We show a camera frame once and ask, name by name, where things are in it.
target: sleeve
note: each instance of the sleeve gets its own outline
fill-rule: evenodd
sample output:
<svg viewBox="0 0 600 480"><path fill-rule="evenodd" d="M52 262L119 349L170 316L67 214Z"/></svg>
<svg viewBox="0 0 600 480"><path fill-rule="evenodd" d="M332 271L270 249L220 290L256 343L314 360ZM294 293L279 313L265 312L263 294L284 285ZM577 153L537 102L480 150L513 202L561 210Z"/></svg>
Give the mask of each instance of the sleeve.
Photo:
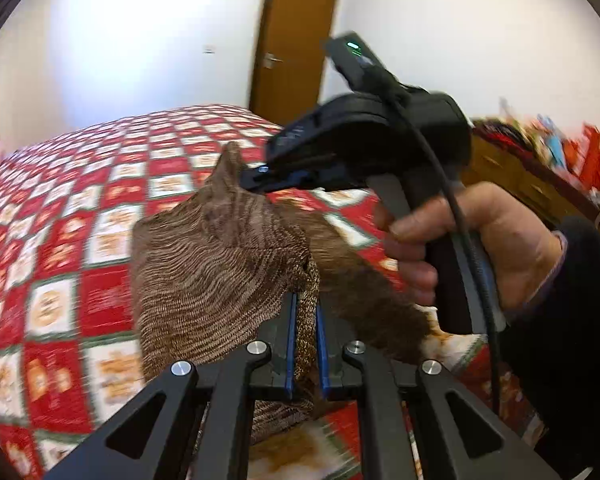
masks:
<svg viewBox="0 0 600 480"><path fill-rule="evenodd" d="M503 359L550 434L593 462L600 448L600 234L569 218L568 245L541 303L500 335Z"/></svg>

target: wooden door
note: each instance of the wooden door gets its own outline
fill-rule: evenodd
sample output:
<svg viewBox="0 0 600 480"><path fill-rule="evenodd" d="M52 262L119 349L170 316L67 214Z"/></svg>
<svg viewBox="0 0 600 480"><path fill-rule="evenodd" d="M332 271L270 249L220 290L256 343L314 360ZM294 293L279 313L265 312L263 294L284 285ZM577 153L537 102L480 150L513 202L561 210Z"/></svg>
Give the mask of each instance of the wooden door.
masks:
<svg viewBox="0 0 600 480"><path fill-rule="evenodd" d="M318 101L335 0L265 0L251 81L251 110L287 124Z"/></svg>

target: black cable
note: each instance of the black cable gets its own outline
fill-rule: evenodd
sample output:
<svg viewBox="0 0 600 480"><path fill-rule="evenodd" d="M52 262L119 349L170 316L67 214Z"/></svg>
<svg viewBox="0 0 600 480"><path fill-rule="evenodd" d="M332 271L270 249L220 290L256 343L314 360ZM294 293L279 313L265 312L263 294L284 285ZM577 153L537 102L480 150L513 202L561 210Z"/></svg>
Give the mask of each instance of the black cable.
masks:
<svg viewBox="0 0 600 480"><path fill-rule="evenodd" d="M442 164L440 164L440 161L438 160L436 153L433 151L433 148L429 144L429 141L422 134L422 132L416 128L413 123L411 123L405 108L397 99L389 99L389 104L396 112L400 114L405 126L407 126L408 130L410 130L410 132L413 134L425 156L429 159L429 162L433 166L436 176L440 181L442 194L448 201L449 207L451 208L451 213L454 216L456 229L460 235L462 249L464 250L464 254L467 256L469 270L471 271L471 275L474 278L478 290L480 307L482 309L482 314L484 315L484 322L487 330L489 361L491 365L491 409L497 416L500 416L500 343L496 334L495 320L493 317L493 311L495 307L488 293L484 275L480 270L478 255L475 250L474 243L469 236L469 229L466 225L464 213L458 205L458 200L456 200L456 196L453 193L451 182L449 181L448 176L446 176L445 170L442 167Z"/></svg>
<svg viewBox="0 0 600 480"><path fill-rule="evenodd" d="M480 270L480 264L478 263L478 256L475 250L474 243L469 236L469 229L466 226L466 219L464 213L458 205L456 196L451 189L451 182L446 176L445 170L440 164L436 153L429 144L429 141L422 134L422 132L416 128L407 115L407 107L411 100L411 95L404 89L403 85L395 78L395 76L382 66L368 65L363 69L362 91L374 94L382 99L387 105L389 105L404 121L407 129L413 134L415 139L418 141L420 148L424 152L425 156L429 159L436 176L440 183L442 194L449 203L451 213L454 216L456 222L456 229L460 236L460 242L462 244L462 250L466 255L467 262L469 264L469 270L471 276L474 278L475 285L478 291L478 297L480 299L480 308L484 316L484 323L487 331L487 342L489 343L489 360L491 364L491 409L496 415L500 415L500 344L497 339L495 320L493 313L495 307L491 301L491 297L488 293L487 284Z"/></svg>

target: black handle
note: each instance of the black handle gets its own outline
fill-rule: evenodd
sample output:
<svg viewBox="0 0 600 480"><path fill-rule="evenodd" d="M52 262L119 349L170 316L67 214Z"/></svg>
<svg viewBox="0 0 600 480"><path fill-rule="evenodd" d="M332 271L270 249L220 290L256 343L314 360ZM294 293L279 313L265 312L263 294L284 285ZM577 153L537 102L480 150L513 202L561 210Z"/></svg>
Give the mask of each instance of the black handle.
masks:
<svg viewBox="0 0 600 480"><path fill-rule="evenodd" d="M456 171L453 168L446 170L455 186L462 187ZM380 197L394 218L407 215L411 208L417 208L440 193L438 179L430 167L415 168L400 178L390 174L373 176L367 179L367 184ZM504 330L506 321L499 307L498 289L491 262L480 235L473 232L471 236L491 303L496 306L493 313L496 330L501 331ZM425 260L438 271L436 307L440 328L454 334L485 333L486 325L480 297L459 235L451 233L427 244Z"/></svg>

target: wooden dresser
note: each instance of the wooden dresser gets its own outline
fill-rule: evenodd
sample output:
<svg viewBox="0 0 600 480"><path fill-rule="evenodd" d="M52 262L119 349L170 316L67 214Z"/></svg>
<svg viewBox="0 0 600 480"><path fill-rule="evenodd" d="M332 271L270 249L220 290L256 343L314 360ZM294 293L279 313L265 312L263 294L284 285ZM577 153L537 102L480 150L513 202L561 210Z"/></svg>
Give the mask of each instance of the wooden dresser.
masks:
<svg viewBox="0 0 600 480"><path fill-rule="evenodd" d="M476 130L471 164L462 173L462 182L469 186L483 180L509 191L550 227L566 216L581 216L596 222L600 231L600 208L584 194L538 160L519 156Z"/></svg>

